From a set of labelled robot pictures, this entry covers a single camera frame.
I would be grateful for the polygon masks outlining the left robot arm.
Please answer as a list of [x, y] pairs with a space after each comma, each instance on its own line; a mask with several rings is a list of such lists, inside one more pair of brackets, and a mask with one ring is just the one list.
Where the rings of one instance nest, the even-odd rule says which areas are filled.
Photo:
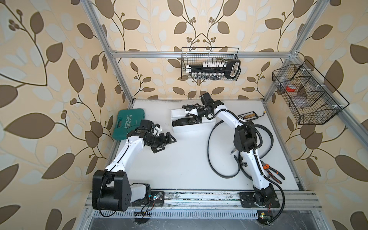
[[157, 198], [152, 195], [149, 184], [133, 183], [128, 179], [128, 170], [138, 154], [150, 147], [153, 153], [165, 150], [177, 140], [170, 132], [163, 133], [159, 124], [142, 120], [126, 136], [122, 150], [104, 170], [93, 176], [92, 206], [94, 210], [126, 211], [132, 203], [148, 205]]

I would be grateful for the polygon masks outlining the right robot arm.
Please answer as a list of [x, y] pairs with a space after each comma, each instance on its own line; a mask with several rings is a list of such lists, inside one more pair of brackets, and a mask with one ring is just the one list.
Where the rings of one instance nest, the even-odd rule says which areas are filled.
[[259, 207], [268, 205], [271, 197], [275, 195], [275, 190], [265, 175], [258, 149], [263, 144], [263, 139], [254, 124], [240, 118], [230, 111], [222, 101], [213, 100], [209, 93], [200, 96], [204, 105], [199, 115], [212, 120], [216, 117], [221, 119], [229, 127], [234, 129], [234, 146], [243, 156], [248, 168], [251, 170], [251, 177], [254, 188], [254, 202]]

